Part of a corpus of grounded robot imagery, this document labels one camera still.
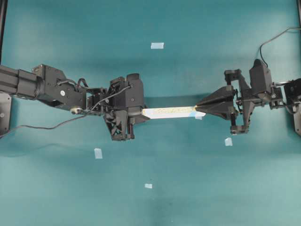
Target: teal table surface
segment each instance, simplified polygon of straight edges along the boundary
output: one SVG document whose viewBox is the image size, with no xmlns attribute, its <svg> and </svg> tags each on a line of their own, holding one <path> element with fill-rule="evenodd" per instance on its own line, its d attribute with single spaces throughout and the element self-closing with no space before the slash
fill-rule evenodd
<svg viewBox="0 0 301 226">
<path fill-rule="evenodd" d="M 295 0 L 10 0 L 2 64 L 50 65 L 93 87 L 140 73 L 148 107 L 191 106 L 225 85 L 225 70 L 249 82 L 259 45 L 289 26 Z M 299 32 L 263 47 L 274 81 L 300 77 L 300 49 Z M 72 117 L 14 98 L 11 127 Z M 301 137 L 285 109 L 256 108 L 247 135 L 207 115 L 151 120 L 135 137 L 112 142 L 103 119 L 87 117 L 3 138 L 0 225 L 300 225 Z"/>
</svg>

